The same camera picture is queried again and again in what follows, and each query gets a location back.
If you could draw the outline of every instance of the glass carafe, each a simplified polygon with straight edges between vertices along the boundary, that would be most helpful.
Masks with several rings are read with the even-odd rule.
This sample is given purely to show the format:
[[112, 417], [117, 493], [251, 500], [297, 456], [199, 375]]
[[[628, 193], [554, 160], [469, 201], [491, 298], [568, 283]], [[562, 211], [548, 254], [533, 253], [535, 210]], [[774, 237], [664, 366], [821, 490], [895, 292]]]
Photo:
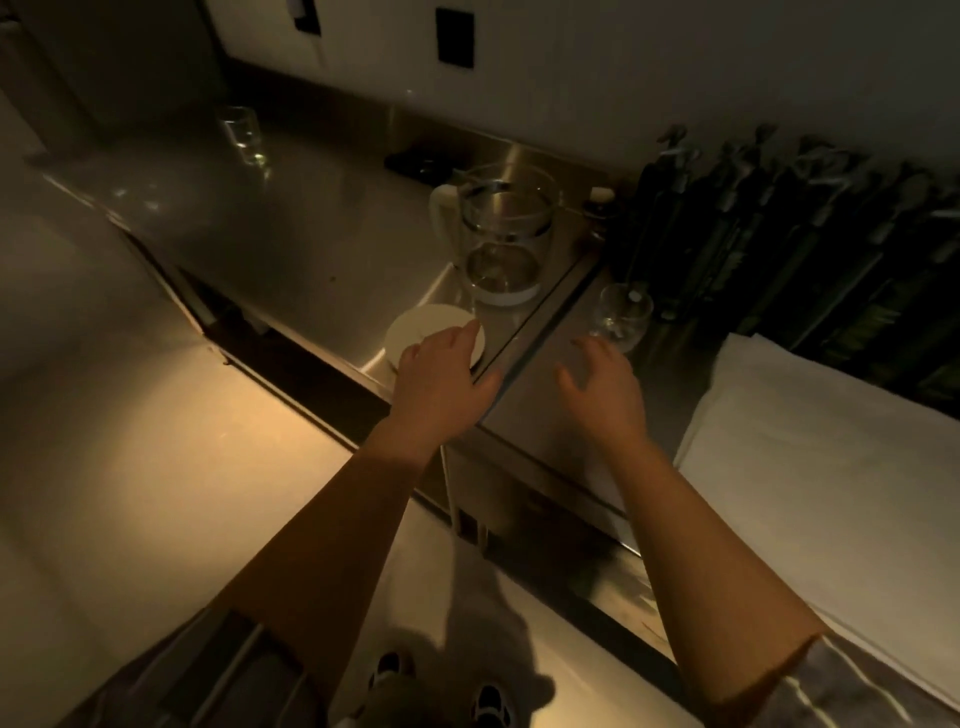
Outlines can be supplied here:
[[537, 296], [559, 198], [550, 175], [512, 162], [475, 167], [462, 184], [433, 190], [434, 233], [477, 301], [508, 306]]

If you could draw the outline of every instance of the kitchen counter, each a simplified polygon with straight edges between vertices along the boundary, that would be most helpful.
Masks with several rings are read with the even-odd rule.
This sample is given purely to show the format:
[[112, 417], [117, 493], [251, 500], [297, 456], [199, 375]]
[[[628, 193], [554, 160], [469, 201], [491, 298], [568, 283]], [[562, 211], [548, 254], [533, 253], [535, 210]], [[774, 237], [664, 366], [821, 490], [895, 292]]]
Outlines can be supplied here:
[[482, 375], [584, 256], [583, 217], [561, 209], [540, 293], [475, 303], [429, 223], [430, 187], [351, 148], [264, 126], [269, 167], [242, 163], [212, 109], [125, 135], [45, 174], [134, 237], [384, 400], [395, 373], [383, 338], [403, 311], [452, 303], [483, 323]]
[[[433, 302], [474, 312], [487, 337], [475, 375], [494, 366], [506, 383], [481, 423], [445, 449], [446, 498], [427, 497], [455, 526], [461, 513], [473, 516], [481, 546], [489, 527], [500, 543], [538, 552], [527, 558], [525, 551], [521, 559], [529, 573], [552, 572], [555, 583], [626, 626], [612, 638], [609, 625], [602, 626], [594, 639], [622, 652], [627, 662], [639, 661], [638, 671], [679, 695], [675, 670], [663, 663], [670, 653], [642, 563], [616, 544], [636, 550], [629, 525], [615, 498], [588, 476], [589, 453], [560, 408], [550, 374], [555, 360], [582, 373], [568, 342], [589, 330], [597, 295], [608, 281], [597, 243], [571, 207], [591, 186], [613, 185], [615, 177], [394, 107], [378, 115], [382, 107], [364, 102], [368, 108], [358, 115], [339, 103], [324, 99], [319, 110], [306, 114], [306, 123], [260, 106], [266, 169], [242, 163], [212, 109], [194, 109], [37, 165], [53, 184], [127, 231], [152, 266], [190, 274], [182, 281], [187, 288], [196, 287], [190, 277], [198, 280], [293, 342], [301, 355], [284, 362], [299, 366], [304, 357], [319, 358], [376, 395], [379, 400], [352, 388], [378, 405], [393, 391], [395, 375], [382, 343], [396, 316]], [[534, 163], [560, 182], [568, 206], [555, 218], [541, 291], [531, 302], [492, 307], [465, 294], [430, 228], [430, 187], [383, 166], [386, 154], [424, 139], [447, 150], [460, 168], [510, 159]], [[175, 280], [168, 282], [178, 288]], [[276, 385], [220, 346], [231, 361]], [[651, 431], [669, 452], [707, 388], [718, 346], [718, 338], [695, 326], [654, 324], [633, 354]], [[275, 361], [271, 371], [282, 373], [286, 363]], [[297, 376], [311, 377], [302, 371]], [[326, 382], [317, 399], [352, 401], [343, 383], [329, 377]], [[301, 411], [316, 414], [289, 391], [273, 388]], [[335, 423], [318, 420], [337, 430]], [[358, 443], [362, 437], [344, 439]], [[568, 556], [560, 564], [555, 555], [561, 546]], [[628, 647], [632, 636], [644, 644]]]

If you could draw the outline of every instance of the sneaker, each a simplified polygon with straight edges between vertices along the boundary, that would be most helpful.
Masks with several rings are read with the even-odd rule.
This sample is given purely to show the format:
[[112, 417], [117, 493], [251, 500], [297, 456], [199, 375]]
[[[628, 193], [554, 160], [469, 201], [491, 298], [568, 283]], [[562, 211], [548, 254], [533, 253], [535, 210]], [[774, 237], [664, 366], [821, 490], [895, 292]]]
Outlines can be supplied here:
[[381, 655], [380, 659], [376, 661], [376, 667], [373, 669], [370, 680], [367, 682], [367, 689], [373, 690], [375, 686], [395, 675], [409, 675], [414, 677], [416, 674], [417, 671], [414, 668], [414, 661], [410, 655], [396, 650], [387, 652]]
[[510, 696], [495, 683], [481, 685], [470, 707], [470, 720], [480, 728], [510, 728], [515, 714]]

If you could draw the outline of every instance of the stainless steel countertop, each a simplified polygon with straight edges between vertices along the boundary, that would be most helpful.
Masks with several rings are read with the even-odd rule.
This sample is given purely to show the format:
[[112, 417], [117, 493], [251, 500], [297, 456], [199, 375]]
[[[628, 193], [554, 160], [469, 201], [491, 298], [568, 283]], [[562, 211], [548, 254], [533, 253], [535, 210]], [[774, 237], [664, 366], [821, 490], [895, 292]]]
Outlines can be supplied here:
[[[610, 282], [606, 270], [596, 272], [481, 426], [618, 512], [618, 506], [611, 503], [612, 493], [597, 489], [594, 478], [588, 476], [588, 469], [597, 462], [596, 455], [564, 412], [553, 377], [554, 363], [562, 362], [580, 381], [585, 378], [583, 357], [570, 340], [590, 332], [593, 308], [600, 291]], [[650, 435], [671, 457], [680, 446], [697, 402], [709, 388], [712, 362], [725, 336], [697, 322], [673, 326], [654, 321], [628, 355], [643, 385]], [[520, 480], [530, 480], [521, 469], [508, 470]], [[622, 528], [612, 535], [622, 541]]]
[[[597, 274], [598, 251], [583, 235], [584, 218], [558, 212], [535, 299], [510, 308], [475, 303], [433, 236], [430, 188], [386, 170], [383, 145], [313, 129], [315, 113], [305, 125], [283, 114], [271, 118], [261, 120], [269, 175], [242, 163], [212, 109], [38, 166], [158, 254], [384, 400], [395, 374], [382, 343], [396, 316], [433, 302], [474, 311], [487, 336], [476, 374], [495, 362], [508, 384], [458, 444], [628, 543], [629, 527], [609, 494], [590, 489], [586, 444], [561, 409], [551, 374], [554, 361], [582, 373], [568, 342], [589, 331], [607, 281], [606, 273]], [[472, 145], [487, 158], [531, 158], [577, 194], [584, 183], [600, 182], [596, 171], [511, 142], [429, 131], [431, 138], [452, 134], [453, 147]], [[654, 324], [632, 354], [651, 432], [669, 453], [708, 387], [721, 339], [696, 327]]]
[[561, 209], [540, 294], [473, 302], [430, 229], [430, 188], [383, 156], [265, 123], [269, 175], [244, 166], [210, 111], [41, 163], [48, 179], [325, 361], [389, 400], [384, 334], [403, 311], [453, 303], [487, 337], [480, 376], [584, 251]]

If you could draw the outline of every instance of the sleeve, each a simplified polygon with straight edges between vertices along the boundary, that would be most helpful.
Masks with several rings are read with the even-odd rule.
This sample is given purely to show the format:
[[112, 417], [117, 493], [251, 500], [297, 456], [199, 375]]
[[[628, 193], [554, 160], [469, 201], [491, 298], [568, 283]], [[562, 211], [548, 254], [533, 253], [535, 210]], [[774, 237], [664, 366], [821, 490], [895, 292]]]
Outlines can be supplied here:
[[289, 650], [234, 613], [205, 610], [121, 669], [58, 728], [324, 728], [313, 683]]
[[767, 698], [753, 728], [960, 725], [950, 708], [852, 643], [822, 637]]

